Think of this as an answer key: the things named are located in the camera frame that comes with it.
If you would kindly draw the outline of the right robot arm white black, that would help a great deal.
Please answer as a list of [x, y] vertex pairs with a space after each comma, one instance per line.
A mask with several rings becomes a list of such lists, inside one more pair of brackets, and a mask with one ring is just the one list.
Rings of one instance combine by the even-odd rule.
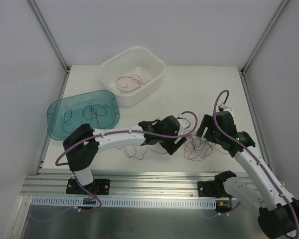
[[299, 199], [276, 178], [249, 134], [237, 131], [232, 115], [226, 111], [204, 115], [196, 135], [226, 150], [257, 188], [251, 189], [228, 170], [215, 175], [213, 181], [200, 182], [199, 192], [215, 198], [233, 196], [238, 199], [256, 215], [262, 232], [270, 239], [299, 238]]

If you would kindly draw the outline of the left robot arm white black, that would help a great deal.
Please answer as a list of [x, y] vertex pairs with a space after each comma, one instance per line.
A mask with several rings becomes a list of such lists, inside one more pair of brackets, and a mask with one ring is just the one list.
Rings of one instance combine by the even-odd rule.
[[168, 154], [174, 154], [186, 138], [183, 135], [190, 127], [184, 117], [167, 116], [162, 120], [141, 121], [121, 130], [96, 130], [89, 124], [78, 127], [63, 141], [69, 169], [74, 181], [68, 194], [97, 195], [101, 187], [91, 171], [91, 163], [98, 152], [126, 146], [159, 144]]

